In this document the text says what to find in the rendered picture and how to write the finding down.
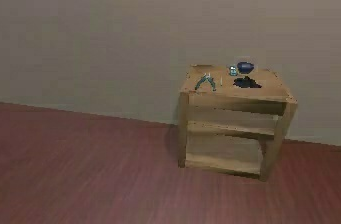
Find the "light wooden shelf table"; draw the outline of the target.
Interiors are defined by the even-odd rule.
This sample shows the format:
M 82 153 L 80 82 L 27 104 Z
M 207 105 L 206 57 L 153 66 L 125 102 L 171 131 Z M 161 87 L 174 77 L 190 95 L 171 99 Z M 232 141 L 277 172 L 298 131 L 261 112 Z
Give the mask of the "light wooden shelf table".
M 261 88 L 234 85 L 245 76 Z M 273 71 L 230 76 L 225 66 L 193 65 L 179 90 L 178 165 L 265 181 L 297 108 L 297 100 Z

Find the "flat black cloth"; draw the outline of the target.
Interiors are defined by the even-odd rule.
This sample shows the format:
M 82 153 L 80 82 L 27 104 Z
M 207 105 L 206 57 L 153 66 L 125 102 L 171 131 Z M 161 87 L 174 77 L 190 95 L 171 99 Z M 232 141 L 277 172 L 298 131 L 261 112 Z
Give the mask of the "flat black cloth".
M 236 78 L 234 80 L 234 85 L 240 88 L 261 88 L 261 85 L 249 76 Z

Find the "dark blue round bowl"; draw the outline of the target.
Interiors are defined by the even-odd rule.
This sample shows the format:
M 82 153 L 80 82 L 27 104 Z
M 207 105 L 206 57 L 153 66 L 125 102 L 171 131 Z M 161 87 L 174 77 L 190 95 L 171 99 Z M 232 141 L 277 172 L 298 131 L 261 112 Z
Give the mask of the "dark blue round bowl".
M 237 69 L 241 74 L 249 74 L 254 70 L 255 66 L 250 62 L 238 62 Z

